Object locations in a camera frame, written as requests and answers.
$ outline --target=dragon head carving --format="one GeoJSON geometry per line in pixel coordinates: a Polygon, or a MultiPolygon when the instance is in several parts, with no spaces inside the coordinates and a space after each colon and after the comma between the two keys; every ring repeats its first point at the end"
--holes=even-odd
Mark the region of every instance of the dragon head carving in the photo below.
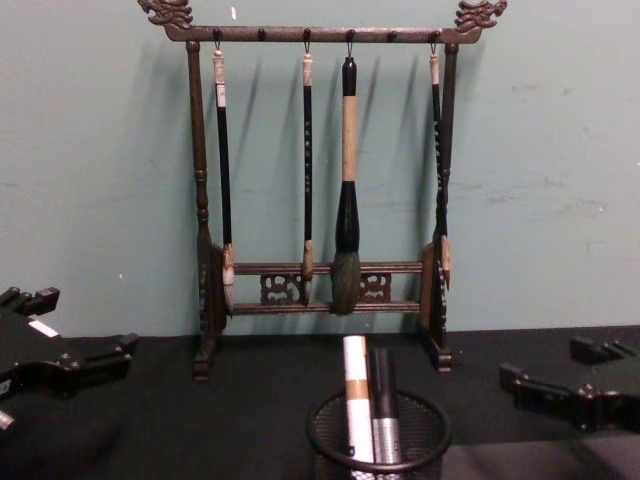
{"type": "Polygon", "coordinates": [[[191,28],[193,17],[189,0],[138,0],[144,13],[155,13],[149,17],[154,25],[175,25],[181,29],[191,28]]]}
{"type": "Polygon", "coordinates": [[[466,1],[460,2],[460,10],[456,12],[457,30],[460,33],[467,33],[476,27],[491,28],[495,27],[498,22],[491,17],[495,15],[499,17],[507,8],[507,0],[500,0],[495,5],[488,1],[478,4],[472,4],[466,1]]]}

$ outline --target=black table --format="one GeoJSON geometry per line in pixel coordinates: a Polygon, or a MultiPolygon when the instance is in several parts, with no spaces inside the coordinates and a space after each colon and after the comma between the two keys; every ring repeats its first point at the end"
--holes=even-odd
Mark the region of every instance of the black table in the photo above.
{"type": "MultiPolygon", "coordinates": [[[[640,345],[640,327],[460,332],[451,374],[437,374],[417,338],[392,348],[400,388],[440,403],[454,422],[443,479],[637,478],[640,437],[583,435],[515,410],[498,385],[503,361],[567,375],[573,335],[640,345]]],[[[79,350],[113,338],[73,339],[79,350]]],[[[194,339],[142,338],[129,377],[58,401],[2,404],[18,424],[0,437],[0,476],[38,479],[310,478],[308,409],[342,388],[340,336],[225,337],[210,384],[191,380],[194,339]]]]}

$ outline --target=carved wooden panel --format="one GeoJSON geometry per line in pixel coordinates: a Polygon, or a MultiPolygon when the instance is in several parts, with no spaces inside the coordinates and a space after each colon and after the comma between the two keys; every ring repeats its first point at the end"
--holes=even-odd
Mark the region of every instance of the carved wooden panel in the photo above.
{"type": "Polygon", "coordinates": [[[301,275],[260,275],[261,305],[291,305],[302,300],[301,275]]]}
{"type": "Polygon", "coordinates": [[[360,280],[360,302],[388,303],[391,301],[391,274],[365,274],[360,280]]]}

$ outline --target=teal wall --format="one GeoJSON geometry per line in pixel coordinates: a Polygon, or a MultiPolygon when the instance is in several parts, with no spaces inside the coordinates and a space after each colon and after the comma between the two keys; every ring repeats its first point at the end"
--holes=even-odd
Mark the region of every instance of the teal wall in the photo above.
{"type": "MultiPolygon", "coordinates": [[[[640,286],[640,3],[512,1],[459,58],[450,330],[630,324],[640,286]]],[[[0,287],[62,290],[64,335],[196,330],[186,54],[135,0],[0,2],[0,287]]],[[[193,0],[196,23],[451,25],[454,1],[193,0]],[[231,18],[235,7],[237,20],[231,18]]],[[[301,45],[223,45],[237,261],[302,254],[301,45]]],[[[314,54],[314,233],[333,257],[341,45],[314,54]]],[[[212,45],[202,51],[221,240],[212,45]]],[[[363,259],[433,229],[428,49],[354,47],[363,259]]],[[[318,285],[326,296],[328,286],[318,285]]],[[[415,288],[396,284],[398,296],[415,288]]],[[[239,300],[258,287],[239,282],[239,300]]],[[[234,318],[230,333],[398,331],[394,316],[234,318]]]]}

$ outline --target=white marker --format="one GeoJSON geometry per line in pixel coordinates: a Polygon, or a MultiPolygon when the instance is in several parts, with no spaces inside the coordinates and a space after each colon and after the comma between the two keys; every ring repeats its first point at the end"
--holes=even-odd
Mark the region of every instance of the white marker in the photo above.
{"type": "MultiPolygon", "coordinates": [[[[373,463],[371,407],[367,382],[367,342],[362,336],[343,339],[344,374],[347,397],[347,422],[351,456],[358,461],[373,463]]],[[[352,478],[373,480],[375,475],[351,472],[352,478]]]]}

